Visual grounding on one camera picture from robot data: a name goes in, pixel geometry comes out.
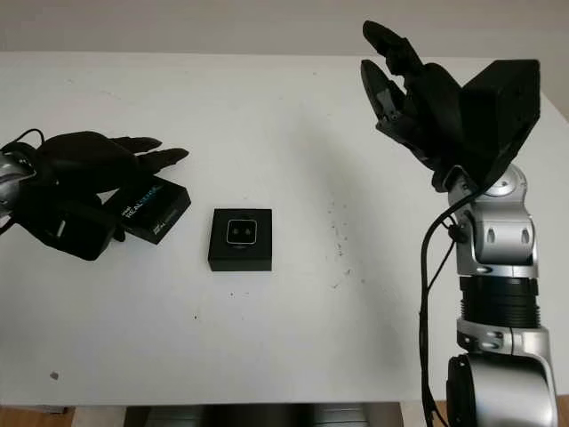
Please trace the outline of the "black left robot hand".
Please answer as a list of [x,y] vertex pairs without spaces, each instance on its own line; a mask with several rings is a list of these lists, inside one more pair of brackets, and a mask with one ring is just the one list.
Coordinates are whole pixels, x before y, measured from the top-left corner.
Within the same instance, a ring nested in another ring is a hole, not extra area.
[[161,145],[152,137],[110,138],[83,131],[54,136],[38,152],[63,189],[78,196],[111,191],[102,210],[120,229],[157,245],[191,205],[185,187],[158,176],[188,151]]

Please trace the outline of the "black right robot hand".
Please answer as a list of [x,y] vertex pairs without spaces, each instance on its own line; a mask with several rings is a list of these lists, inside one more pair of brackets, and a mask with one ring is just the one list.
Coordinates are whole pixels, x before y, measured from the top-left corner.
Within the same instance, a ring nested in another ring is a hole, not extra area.
[[376,63],[361,61],[365,93],[378,120],[376,129],[409,149],[433,172],[433,185],[439,186],[459,164],[461,86],[442,66],[422,62],[410,41],[391,29],[367,20],[363,36],[385,59],[390,75],[404,79],[399,87]]

